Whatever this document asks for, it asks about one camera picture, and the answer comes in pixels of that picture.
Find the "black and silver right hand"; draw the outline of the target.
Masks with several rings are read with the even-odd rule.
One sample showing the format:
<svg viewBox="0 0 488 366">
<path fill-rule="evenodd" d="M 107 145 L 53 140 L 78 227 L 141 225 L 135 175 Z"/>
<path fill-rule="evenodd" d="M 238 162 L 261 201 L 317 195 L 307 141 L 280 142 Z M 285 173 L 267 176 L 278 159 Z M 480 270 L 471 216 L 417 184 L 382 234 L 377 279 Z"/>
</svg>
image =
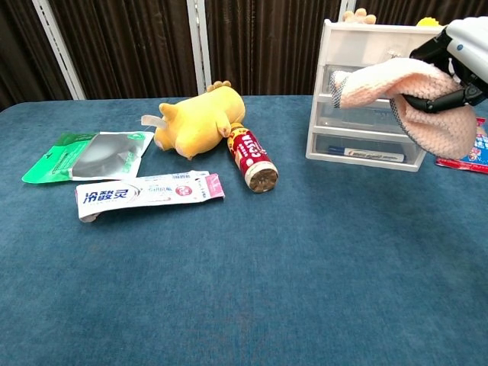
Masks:
<svg viewBox="0 0 488 366">
<path fill-rule="evenodd" d="M 458 86 L 458 90 L 435 98 L 405 95 L 416 110 L 432 114 L 476 106 L 487 99 L 486 16 L 451 21 L 409 56 L 440 69 Z"/>
</svg>

